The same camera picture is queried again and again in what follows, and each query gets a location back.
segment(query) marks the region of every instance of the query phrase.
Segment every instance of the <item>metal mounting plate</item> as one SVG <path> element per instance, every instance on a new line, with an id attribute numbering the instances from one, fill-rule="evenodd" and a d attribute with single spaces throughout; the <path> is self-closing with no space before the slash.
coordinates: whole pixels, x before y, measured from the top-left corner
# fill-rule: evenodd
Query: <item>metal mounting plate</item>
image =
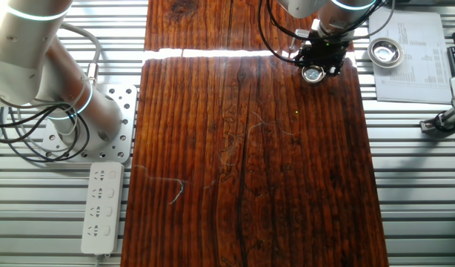
<path id="1" fill-rule="evenodd" d="M 114 140 L 108 142 L 97 151 L 85 151 L 68 162 L 126 162 L 130 157 L 130 146 L 134 132 L 134 121 L 137 103 L 137 88 L 133 85 L 97 85 L 99 92 L 110 96 L 119 105 L 122 112 L 123 123 Z M 43 138 L 44 148 L 67 147 L 58 137 L 53 123 L 48 120 Z"/>

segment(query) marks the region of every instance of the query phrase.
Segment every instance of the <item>dark wood grain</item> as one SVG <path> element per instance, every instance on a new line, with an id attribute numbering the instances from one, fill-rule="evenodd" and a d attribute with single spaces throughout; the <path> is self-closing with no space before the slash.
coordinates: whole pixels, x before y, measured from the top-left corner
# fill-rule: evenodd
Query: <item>dark wood grain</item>
<path id="1" fill-rule="evenodd" d="M 145 50 L 171 56 L 143 69 L 122 266 L 388 266 L 353 56 L 317 86 L 235 56 L 266 50 L 257 4 L 149 1 Z"/>

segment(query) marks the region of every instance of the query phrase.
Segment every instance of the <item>white power strip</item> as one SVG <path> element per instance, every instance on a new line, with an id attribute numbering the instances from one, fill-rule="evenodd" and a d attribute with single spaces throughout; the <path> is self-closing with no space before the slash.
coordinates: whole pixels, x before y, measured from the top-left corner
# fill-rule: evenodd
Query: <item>white power strip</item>
<path id="1" fill-rule="evenodd" d="M 117 248 L 124 166 L 118 162 L 91 165 L 81 251 L 110 254 Z"/>

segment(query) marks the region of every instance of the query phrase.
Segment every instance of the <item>white cable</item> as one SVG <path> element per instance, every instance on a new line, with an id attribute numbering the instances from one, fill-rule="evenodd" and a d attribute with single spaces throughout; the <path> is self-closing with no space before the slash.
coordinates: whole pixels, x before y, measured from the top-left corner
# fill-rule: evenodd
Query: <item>white cable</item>
<path id="1" fill-rule="evenodd" d="M 61 134 L 62 136 L 69 136 L 71 135 L 73 132 L 74 132 L 74 129 L 76 129 L 76 127 L 78 126 L 78 111 L 74 108 L 74 105 L 76 105 L 76 103 L 81 99 L 81 96 L 82 96 L 82 92 L 84 92 L 84 85 L 86 84 L 86 82 L 89 81 L 89 78 L 86 78 L 84 79 L 84 81 L 82 82 L 82 87 L 81 87 L 81 92 L 79 93 L 79 96 L 77 97 L 77 99 L 75 100 L 75 102 L 73 102 L 73 104 L 71 105 L 71 108 L 74 110 L 74 116 L 75 116 L 75 119 L 74 119 L 74 125 L 73 127 L 71 128 L 71 131 L 69 131 L 68 133 L 62 133 L 62 132 L 58 132 L 59 134 Z M 90 85 L 89 87 L 89 90 L 92 90 L 93 87 L 92 85 Z"/>
<path id="2" fill-rule="evenodd" d="M 96 255 L 96 264 L 94 264 L 94 267 L 99 267 L 100 262 L 101 262 L 101 255 Z"/>
<path id="3" fill-rule="evenodd" d="M 96 52 L 94 53 L 93 63 L 97 64 L 99 57 L 101 56 L 102 47 L 99 40 L 92 33 L 88 32 L 87 30 L 81 27 L 77 27 L 66 22 L 62 23 L 61 29 L 70 30 L 74 33 L 78 33 L 82 36 L 88 37 L 89 40 L 91 40 L 91 42 L 94 43 L 94 45 L 96 46 Z"/>

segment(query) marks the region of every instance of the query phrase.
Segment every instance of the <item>cable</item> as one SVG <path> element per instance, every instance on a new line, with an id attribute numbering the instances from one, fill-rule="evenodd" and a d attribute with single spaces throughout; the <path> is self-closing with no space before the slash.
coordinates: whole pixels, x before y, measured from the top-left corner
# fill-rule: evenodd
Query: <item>cable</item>
<path id="1" fill-rule="evenodd" d="M 93 63 L 97 64 L 97 62 L 99 61 L 99 57 L 101 56 L 101 50 L 102 50 L 101 43 L 99 42 L 99 40 L 92 33 L 88 32 L 87 30 L 74 26 L 74 25 L 71 25 L 71 24 L 68 24 L 66 22 L 62 23 L 61 28 L 65 29 L 65 30 L 70 30 L 74 33 L 78 33 L 78 34 L 81 34 L 82 36 L 88 37 L 89 40 L 91 40 L 91 42 L 94 43 L 94 45 L 96 46 L 96 53 L 94 54 Z"/>
<path id="2" fill-rule="evenodd" d="M 94 264 L 94 267 L 99 267 L 100 262 L 101 262 L 101 255 L 96 255 L 96 263 Z"/>
<path id="3" fill-rule="evenodd" d="M 31 116 L 31 117 L 28 117 L 28 118 L 26 118 L 26 119 L 24 119 L 24 120 L 22 120 L 20 122 L 8 123 L 8 124 L 0 124 L 0 128 L 13 127 L 13 126 L 16 126 L 16 125 L 23 124 L 25 122 L 29 122 L 30 120 L 38 118 L 39 116 L 48 113 L 48 111 L 54 111 L 57 108 L 58 108 L 58 105 L 54 105 L 52 107 L 45 108 L 44 110 L 38 112 L 37 114 L 35 114 L 35 115 Z"/>
<path id="4" fill-rule="evenodd" d="M 295 65 L 298 65 L 299 67 L 308 65 L 307 63 L 308 63 L 309 61 L 306 61 L 306 60 L 305 60 L 305 61 L 299 61 L 299 60 L 295 60 L 295 59 L 285 58 L 284 56 L 280 56 L 274 49 L 272 49 L 272 47 L 268 44 L 267 39 L 265 38 L 264 32 L 263 32 L 263 30 L 262 30 L 262 24 L 261 24 L 261 9 L 262 9 L 262 0 L 259 0 L 259 9 L 257 10 L 257 27 L 259 28 L 260 38 L 261 38 L 262 41 L 264 42 L 265 47 L 267 47 L 267 49 L 268 49 L 275 57 L 277 57 L 278 59 L 282 60 L 283 62 L 295 64 Z M 328 58 L 330 58 L 330 57 L 333 57 L 333 56 L 342 54 L 343 52 L 344 52 L 344 51 L 339 51 L 339 52 L 337 52 L 337 53 L 332 53 L 331 55 L 328 55 L 328 56 L 317 57 L 317 58 L 315 58 L 315 60 L 319 60 L 319 59 L 328 59 Z"/>
<path id="5" fill-rule="evenodd" d="M 353 41 L 353 40 L 359 40 L 359 39 L 366 39 L 366 38 L 369 38 L 371 36 L 373 36 L 374 34 L 378 33 L 379 31 L 381 31 L 382 29 L 384 29 L 384 27 L 389 23 L 389 21 L 392 19 L 392 15 L 393 15 L 393 12 L 394 10 L 396 9 L 396 0 L 392 0 L 392 5 L 391 5 L 391 12 L 389 13 L 389 17 L 388 19 L 385 20 L 384 24 L 379 27 L 377 30 L 375 30 L 374 32 L 372 33 L 369 33 L 365 36 L 357 36 L 357 37 L 354 37 L 354 38 L 351 38 L 351 39 L 347 39 L 345 41 Z"/>
<path id="6" fill-rule="evenodd" d="M 9 114 L 10 114 L 10 118 L 12 119 L 12 122 L 15 122 L 15 117 L 14 117 L 14 115 L 13 115 L 12 108 L 9 108 Z M 73 124 L 75 124 L 75 121 L 73 120 L 73 118 L 70 117 L 70 119 L 71 119 L 71 122 L 72 122 Z M 5 138 L 5 139 L 8 139 L 7 131 L 5 130 L 5 128 L 3 128 L 2 130 L 3 130 L 3 133 L 4 133 L 4 138 Z M 15 127 L 15 131 L 17 132 L 17 134 L 18 134 L 19 136 L 21 136 L 20 130 L 19 130 L 17 127 Z M 75 132 L 74 140 L 73 140 L 72 145 L 71 145 L 69 148 L 63 149 L 63 151 L 65 151 L 65 152 L 64 152 L 61 156 L 56 157 L 55 159 L 51 159 L 51 158 L 49 158 L 49 157 L 46 157 L 46 156 L 41 155 L 41 154 L 40 154 L 38 151 L 36 151 L 30 144 L 28 144 L 28 142 L 27 142 L 25 139 L 23 139 L 22 141 L 23 141 L 23 143 L 24 143 L 24 144 L 25 144 L 25 145 L 26 145 L 34 154 L 36 154 L 37 156 L 40 156 L 42 159 L 45 159 L 45 160 L 30 159 L 30 158 L 28 158 L 28 157 L 26 157 L 26 156 L 23 156 L 23 155 L 21 155 L 21 154 L 13 147 L 12 144 L 8 144 L 8 145 L 10 146 L 10 148 L 13 150 L 13 152 L 15 152 L 15 153 L 16 153 L 17 155 L 19 155 L 19 156 L 21 155 L 20 157 L 22 157 L 23 159 L 25 159 L 25 160 L 27 160 L 27 161 L 30 161 L 30 162 L 40 162 L 40 163 L 55 162 L 55 161 L 59 161 L 59 160 L 62 159 L 64 156 L 68 155 L 68 154 L 71 152 L 71 150 L 73 150 L 74 146 L 75 146 L 76 143 L 78 142 L 78 131 L 76 130 L 76 132 Z"/>
<path id="7" fill-rule="evenodd" d="M 18 115 L 18 118 L 19 118 L 19 121 L 21 120 L 21 113 L 20 113 L 20 109 L 17 108 L 17 115 Z M 23 134 L 26 134 L 27 133 L 27 130 L 25 129 L 25 127 L 23 125 L 20 125 L 21 127 L 21 131 L 23 132 Z M 40 148 L 41 150 L 45 151 L 45 152 L 62 152 L 62 151 L 66 151 L 66 148 L 61 148 L 61 149 L 49 149 L 49 148 L 44 148 L 43 146 L 41 146 L 39 143 L 35 142 L 30 136 L 27 137 L 28 141 L 32 142 L 33 145 L 35 145 L 37 148 Z"/>
<path id="8" fill-rule="evenodd" d="M 30 129 L 30 131 L 23 135 L 23 136 L 20 136 L 19 138 L 16 138 L 16 139 L 0 139 L 0 143 L 4 143 L 4 144 L 11 144 L 11 143 L 14 143 L 14 142 L 20 142 L 22 141 L 23 139 L 29 137 L 29 135 L 31 135 L 32 132 L 34 132 L 36 130 L 36 128 L 38 127 L 38 125 L 41 124 L 41 122 L 48 116 L 51 114 L 51 112 L 53 112 L 55 109 L 57 109 L 58 107 L 52 107 L 52 109 L 50 109 L 47 113 L 45 113 L 39 120 L 38 122 L 35 124 L 35 126 L 33 126 L 33 128 Z M 21 123 L 10 123 L 10 124 L 7 124 L 7 125 L 11 125 L 11 126 L 4 126 L 4 127 L 1 127 L 2 129 L 5 129 L 5 127 L 13 127 L 13 126 L 16 126 L 16 125 L 20 125 Z"/>
<path id="9" fill-rule="evenodd" d="M 90 133 L 89 133 L 89 127 L 87 126 L 85 120 L 78 114 L 79 116 L 79 119 L 81 120 L 85 130 L 86 130 L 86 142 L 84 143 L 84 145 L 81 147 L 81 149 L 79 149 L 77 152 L 75 152 L 72 156 L 67 156 L 67 157 L 64 157 L 66 155 L 68 155 L 68 153 L 64 153 L 62 154 L 61 156 L 58 156 L 56 157 L 55 159 L 50 159 L 46 156 L 43 156 L 41 155 L 40 153 L 38 153 L 37 151 L 34 151 L 33 149 L 30 149 L 32 150 L 34 153 L 37 154 L 37 156 L 40 156 L 42 159 L 45 159 L 45 160 L 39 160 L 39 159 L 31 159 L 25 155 L 22 155 L 21 153 L 19 153 L 14 147 L 12 144 L 8 144 L 10 146 L 10 148 L 12 149 L 12 151 L 17 154 L 18 156 L 20 156 L 22 159 L 25 159 L 27 161 L 30 161 L 30 162 L 40 162 L 40 163 L 48 163 L 48 162 L 56 162 L 56 161 L 65 161 L 65 160 L 69 160 L 69 159 L 72 159 L 74 158 L 75 156 L 78 156 L 80 153 L 82 153 L 82 151 L 84 151 L 87 147 L 87 144 L 89 143 L 89 140 L 90 140 Z M 4 138 L 5 139 L 8 139 L 8 136 L 7 136 L 7 132 L 5 131 L 5 128 L 2 128 L 2 132 L 4 134 Z M 68 150 L 72 150 L 74 148 L 74 145 L 76 145 L 77 143 L 77 139 L 79 138 L 79 134 L 77 133 L 77 130 L 75 132 L 75 141 L 73 141 L 73 144 L 71 145 L 70 148 L 68 148 Z"/>
<path id="10" fill-rule="evenodd" d="M 391 14 L 389 15 L 389 18 L 386 20 L 386 22 L 376 31 L 374 31 L 373 33 L 369 33 L 368 35 L 366 36 L 357 36 L 357 37 L 354 37 L 352 39 L 347 39 L 345 41 L 353 41 L 353 40 L 357 40 L 357 39 L 364 39 L 364 38 L 369 38 L 370 36 L 378 33 L 380 30 L 382 30 L 386 25 L 387 23 L 391 20 L 392 18 L 392 15 L 393 15 L 393 11 L 395 9 L 395 3 L 396 3 L 396 0 L 392 0 L 392 6 L 391 6 Z M 269 0 L 267 0 L 267 9 L 268 9 L 268 12 L 269 12 L 269 16 L 270 16 L 270 21 L 273 25 L 275 25 L 276 27 L 278 27 L 283 33 L 291 36 L 291 37 L 294 37 L 295 39 L 299 39 L 299 40 L 302 40 L 302 41 L 316 41 L 316 40 L 326 40 L 326 39 L 334 39 L 334 38 L 340 38 L 342 36 L 344 36 L 345 33 L 351 31 L 351 30 L 354 30 L 356 29 L 358 26 L 360 26 L 362 23 L 364 23 L 366 21 L 366 19 L 368 19 L 368 17 L 374 12 L 376 11 L 377 9 L 379 9 L 380 7 L 382 7 L 383 5 L 385 4 L 385 1 L 377 1 L 376 4 L 374 4 L 370 10 L 368 12 L 366 12 L 361 18 L 359 18 L 356 22 L 354 22 L 350 27 L 348 27 L 344 32 L 342 33 L 337 33 L 337 34 L 334 34 L 334 35 L 331 35 L 331 36 L 324 36 L 324 37 L 301 37 L 301 36 L 298 36 L 296 35 L 295 33 L 291 32 L 290 30 L 284 28 L 283 26 L 281 26 L 277 20 L 275 20 L 275 17 L 273 16 L 272 14 L 272 7 L 270 5 L 270 2 Z"/>
<path id="11" fill-rule="evenodd" d="M 46 107 L 46 106 L 54 106 L 54 105 L 63 105 L 67 104 L 66 102 L 45 102 L 42 104 L 36 104 L 36 105 L 15 105 L 13 103 L 8 102 L 7 100 L 0 98 L 0 101 L 4 104 L 6 104 L 9 107 L 12 108 L 21 108 L 21 109 L 31 109 L 31 108 L 41 108 L 41 107 Z"/>

